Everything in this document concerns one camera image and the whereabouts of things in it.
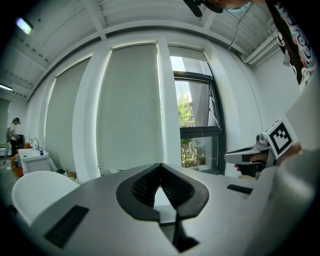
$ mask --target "black slot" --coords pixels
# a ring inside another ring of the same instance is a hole
[[[89,209],[74,206],[66,215],[45,235],[45,238],[56,246],[63,248]]]
[[[252,193],[252,190],[254,190],[253,188],[249,188],[249,187],[245,187],[245,186],[238,186],[238,185],[234,185],[234,184],[231,184],[231,185],[227,186],[226,188],[229,190],[237,191],[237,192],[244,193],[247,195],[250,195]]]

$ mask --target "roller blind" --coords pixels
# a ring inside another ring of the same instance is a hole
[[[204,53],[200,50],[169,45],[170,56],[184,57],[207,62]]]
[[[101,168],[163,161],[155,44],[112,51],[99,94],[96,146]]]
[[[6,132],[8,123],[8,110],[10,101],[0,98],[0,143],[7,142]]]
[[[72,147],[74,106],[88,62],[73,66],[56,79],[46,116],[45,149],[58,168],[70,172],[76,172]]]

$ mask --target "floor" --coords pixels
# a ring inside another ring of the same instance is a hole
[[[0,158],[0,194],[6,207],[13,205],[11,193],[18,179],[12,170],[10,159]]]

